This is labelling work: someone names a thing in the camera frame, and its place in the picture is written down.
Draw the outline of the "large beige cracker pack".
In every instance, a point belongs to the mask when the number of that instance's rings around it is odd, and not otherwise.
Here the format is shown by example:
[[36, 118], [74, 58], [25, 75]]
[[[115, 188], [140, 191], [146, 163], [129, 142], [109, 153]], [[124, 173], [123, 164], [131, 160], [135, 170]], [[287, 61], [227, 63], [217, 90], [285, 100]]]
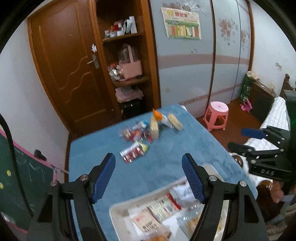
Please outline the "large beige cracker pack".
[[195, 231], [203, 211], [203, 207], [186, 210], [180, 217], [177, 218], [179, 228], [183, 233], [190, 238]]

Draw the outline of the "beige wafer pack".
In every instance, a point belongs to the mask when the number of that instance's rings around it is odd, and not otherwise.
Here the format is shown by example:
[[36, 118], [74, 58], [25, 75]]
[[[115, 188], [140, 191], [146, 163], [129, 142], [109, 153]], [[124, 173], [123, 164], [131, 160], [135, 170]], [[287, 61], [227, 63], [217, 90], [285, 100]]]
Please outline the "beige wafer pack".
[[154, 115], [151, 116], [149, 131], [150, 131], [152, 139], [158, 139], [159, 138], [159, 124], [158, 124], [157, 119], [154, 117]]
[[178, 131], [182, 131], [184, 129], [182, 123], [175, 117], [174, 114], [172, 114], [172, 113], [168, 114], [168, 119], [171, 122], [171, 124], [173, 125], [173, 127], [175, 129], [177, 129]]

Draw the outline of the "white purple snack packet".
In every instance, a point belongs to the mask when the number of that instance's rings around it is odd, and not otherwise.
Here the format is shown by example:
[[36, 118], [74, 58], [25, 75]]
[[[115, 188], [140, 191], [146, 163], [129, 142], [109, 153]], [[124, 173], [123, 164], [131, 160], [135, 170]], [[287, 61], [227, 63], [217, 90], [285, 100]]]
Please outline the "white purple snack packet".
[[170, 189], [170, 194], [175, 199], [175, 201], [181, 206], [187, 205], [188, 203], [193, 203], [196, 201], [188, 181], [182, 184], [173, 186]]

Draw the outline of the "orange white snack bar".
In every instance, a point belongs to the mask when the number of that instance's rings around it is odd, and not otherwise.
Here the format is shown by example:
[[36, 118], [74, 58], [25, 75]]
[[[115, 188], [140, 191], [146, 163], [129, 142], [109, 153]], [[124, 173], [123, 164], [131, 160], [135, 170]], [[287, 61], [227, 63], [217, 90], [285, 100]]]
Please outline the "orange white snack bar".
[[160, 121], [161, 123], [168, 126], [169, 128], [173, 128], [173, 125], [171, 124], [171, 122], [169, 121], [169, 119], [166, 115], [162, 114], [161, 112], [159, 112], [155, 109], [153, 109], [152, 112], [153, 112], [154, 117], [157, 121]]

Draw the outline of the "blue candy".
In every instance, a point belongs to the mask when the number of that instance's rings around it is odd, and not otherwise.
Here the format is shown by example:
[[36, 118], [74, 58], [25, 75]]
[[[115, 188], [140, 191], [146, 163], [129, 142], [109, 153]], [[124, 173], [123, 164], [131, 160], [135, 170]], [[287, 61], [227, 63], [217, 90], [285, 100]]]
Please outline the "blue candy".
[[147, 125], [148, 125], [148, 122], [146, 120], [141, 120], [135, 125], [135, 128], [136, 129], [146, 129]]

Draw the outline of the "dark red snack packet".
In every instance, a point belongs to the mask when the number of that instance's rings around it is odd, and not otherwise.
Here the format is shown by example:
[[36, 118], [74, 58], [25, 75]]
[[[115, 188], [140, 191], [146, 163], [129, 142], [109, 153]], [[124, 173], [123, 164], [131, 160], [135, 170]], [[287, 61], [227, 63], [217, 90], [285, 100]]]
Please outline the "dark red snack packet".
[[135, 141], [133, 144], [120, 152], [121, 157], [126, 163], [132, 163], [136, 158], [143, 156], [149, 149], [149, 146]]

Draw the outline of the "white checked pillow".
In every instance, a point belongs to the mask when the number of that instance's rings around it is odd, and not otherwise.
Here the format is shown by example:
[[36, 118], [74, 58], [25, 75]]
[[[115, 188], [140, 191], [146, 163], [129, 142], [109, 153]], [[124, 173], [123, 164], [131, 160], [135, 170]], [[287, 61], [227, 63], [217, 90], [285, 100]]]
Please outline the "white checked pillow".
[[[286, 131], [290, 130], [290, 117], [288, 116], [284, 98], [279, 96], [274, 99], [271, 109], [260, 128], [266, 128], [267, 126], [281, 128]], [[277, 146], [266, 139], [249, 138], [245, 145], [255, 148], [256, 151], [278, 149]]]

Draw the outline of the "green bag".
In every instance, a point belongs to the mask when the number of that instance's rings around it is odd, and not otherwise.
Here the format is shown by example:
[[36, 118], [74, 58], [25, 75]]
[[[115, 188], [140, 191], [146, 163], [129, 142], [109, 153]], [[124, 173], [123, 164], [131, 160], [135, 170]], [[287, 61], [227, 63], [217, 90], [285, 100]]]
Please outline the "green bag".
[[250, 92], [252, 90], [252, 85], [254, 82], [257, 82], [259, 80], [259, 76], [256, 75], [253, 71], [248, 71], [245, 74], [245, 77], [243, 79], [243, 85], [240, 93], [240, 101], [246, 102], [246, 99], [249, 97]]

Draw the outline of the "brown snack bag in tray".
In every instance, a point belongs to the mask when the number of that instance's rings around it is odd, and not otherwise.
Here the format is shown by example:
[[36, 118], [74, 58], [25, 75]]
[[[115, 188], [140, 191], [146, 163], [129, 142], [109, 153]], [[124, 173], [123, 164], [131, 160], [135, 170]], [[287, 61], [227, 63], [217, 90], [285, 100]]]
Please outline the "brown snack bag in tray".
[[148, 241], [169, 241], [170, 236], [170, 232], [155, 232], [148, 238]]

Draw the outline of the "blue fuzzy table cloth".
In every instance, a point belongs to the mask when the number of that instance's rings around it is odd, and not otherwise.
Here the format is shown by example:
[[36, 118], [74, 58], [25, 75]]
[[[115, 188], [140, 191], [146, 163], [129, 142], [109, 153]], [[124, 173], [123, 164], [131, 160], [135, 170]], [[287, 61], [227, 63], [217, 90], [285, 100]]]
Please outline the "blue fuzzy table cloth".
[[211, 164], [228, 183], [243, 180], [254, 195], [257, 190], [243, 169], [234, 161], [226, 149], [188, 111], [180, 105], [161, 109], [163, 114], [174, 114], [182, 123], [183, 130], [167, 126], [159, 129], [159, 138], [154, 140], [148, 151], [131, 163], [121, 157], [121, 151], [131, 146], [119, 132], [132, 127], [139, 121], [149, 121], [151, 113], [136, 116], [98, 132], [74, 140], [70, 147], [69, 180], [75, 181], [99, 165], [106, 154], [115, 156], [116, 164], [102, 199], [94, 206], [99, 224], [108, 240], [117, 240], [109, 208], [112, 204], [127, 201], [163, 186], [184, 176], [182, 156], [191, 154], [198, 165]]

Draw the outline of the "clear nut candy packet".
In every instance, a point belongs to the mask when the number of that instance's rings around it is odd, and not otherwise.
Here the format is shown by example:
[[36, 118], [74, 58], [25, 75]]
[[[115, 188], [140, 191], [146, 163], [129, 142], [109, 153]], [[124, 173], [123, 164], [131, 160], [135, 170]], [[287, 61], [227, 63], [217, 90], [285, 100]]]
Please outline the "clear nut candy packet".
[[118, 135], [126, 141], [135, 141], [135, 130], [125, 128], [124, 130], [119, 131]]

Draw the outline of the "black bag under shelf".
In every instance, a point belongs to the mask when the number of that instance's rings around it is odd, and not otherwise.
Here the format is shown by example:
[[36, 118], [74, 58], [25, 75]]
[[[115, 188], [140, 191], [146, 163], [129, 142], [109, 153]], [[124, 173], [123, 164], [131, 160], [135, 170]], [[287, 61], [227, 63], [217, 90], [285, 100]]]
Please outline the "black bag under shelf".
[[121, 118], [127, 120], [152, 110], [151, 105], [145, 97], [119, 103]]

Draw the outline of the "wooden shelf unit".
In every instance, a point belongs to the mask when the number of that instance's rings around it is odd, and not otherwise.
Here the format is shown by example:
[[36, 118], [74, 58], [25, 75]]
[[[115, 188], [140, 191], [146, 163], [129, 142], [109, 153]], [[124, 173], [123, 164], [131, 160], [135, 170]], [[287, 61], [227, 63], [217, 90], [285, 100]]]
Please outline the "wooden shelf unit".
[[89, 1], [90, 20], [116, 120], [161, 107], [149, 1]]

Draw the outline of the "brown wooden door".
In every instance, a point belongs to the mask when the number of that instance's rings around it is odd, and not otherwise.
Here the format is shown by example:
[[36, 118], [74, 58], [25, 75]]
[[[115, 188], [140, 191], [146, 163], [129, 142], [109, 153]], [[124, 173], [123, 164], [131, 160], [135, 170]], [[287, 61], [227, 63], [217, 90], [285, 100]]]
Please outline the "brown wooden door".
[[52, 1], [28, 19], [43, 88], [69, 132], [84, 136], [116, 122], [88, 1]]

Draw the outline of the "colourful wall poster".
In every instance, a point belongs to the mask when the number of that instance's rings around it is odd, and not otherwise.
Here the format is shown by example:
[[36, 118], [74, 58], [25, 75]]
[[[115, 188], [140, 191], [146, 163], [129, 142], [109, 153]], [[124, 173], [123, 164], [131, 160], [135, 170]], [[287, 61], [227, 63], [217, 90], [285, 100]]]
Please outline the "colourful wall poster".
[[164, 7], [161, 13], [169, 39], [202, 39], [198, 13]]

